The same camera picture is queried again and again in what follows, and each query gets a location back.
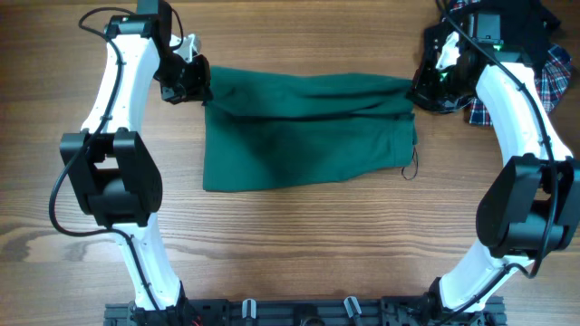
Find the green cloth drawstring bag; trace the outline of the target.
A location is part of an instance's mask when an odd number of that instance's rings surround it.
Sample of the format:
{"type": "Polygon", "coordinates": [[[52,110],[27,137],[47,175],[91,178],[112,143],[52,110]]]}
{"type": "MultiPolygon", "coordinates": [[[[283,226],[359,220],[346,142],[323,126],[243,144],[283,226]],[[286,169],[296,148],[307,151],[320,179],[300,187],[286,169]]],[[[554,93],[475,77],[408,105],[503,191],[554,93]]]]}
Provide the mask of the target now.
{"type": "Polygon", "coordinates": [[[216,66],[205,105],[203,188],[266,190],[407,167],[417,143],[410,86],[386,75],[216,66]]]}

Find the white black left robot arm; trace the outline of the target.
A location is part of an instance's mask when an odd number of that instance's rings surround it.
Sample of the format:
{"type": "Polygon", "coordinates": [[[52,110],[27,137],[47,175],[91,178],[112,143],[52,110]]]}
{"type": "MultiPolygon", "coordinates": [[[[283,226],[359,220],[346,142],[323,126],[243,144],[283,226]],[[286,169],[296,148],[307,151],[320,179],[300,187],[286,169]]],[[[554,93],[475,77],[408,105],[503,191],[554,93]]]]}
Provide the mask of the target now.
{"type": "Polygon", "coordinates": [[[168,2],[112,11],[104,30],[90,30],[106,42],[107,62],[90,115],[63,134],[49,219],[61,234],[110,235],[120,248],[135,298],[107,307],[105,324],[199,325],[161,238],[162,178],[140,133],[152,82],[165,102],[208,102],[210,66],[195,35],[173,35],[179,15],[168,2]]]}

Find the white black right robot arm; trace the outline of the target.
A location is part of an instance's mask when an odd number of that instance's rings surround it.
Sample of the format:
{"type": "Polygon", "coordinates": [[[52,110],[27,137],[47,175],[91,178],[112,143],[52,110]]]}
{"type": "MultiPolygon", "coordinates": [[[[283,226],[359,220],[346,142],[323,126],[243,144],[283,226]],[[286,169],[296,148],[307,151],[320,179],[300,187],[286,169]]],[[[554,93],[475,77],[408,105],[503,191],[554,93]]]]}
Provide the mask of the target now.
{"type": "Polygon", "coordinates": [[[579,223],[579,163],[558,137],[535,85],[542,18],[532,7],[480,1],[444,10],[424,32],[408,98],[448,112],[476,96],[498,139],[503,168],[476,213],[477,241],[423,295],[423,322],[446,324],[483,310],[511,275],[534,278],[566,249],[579,223]]]}

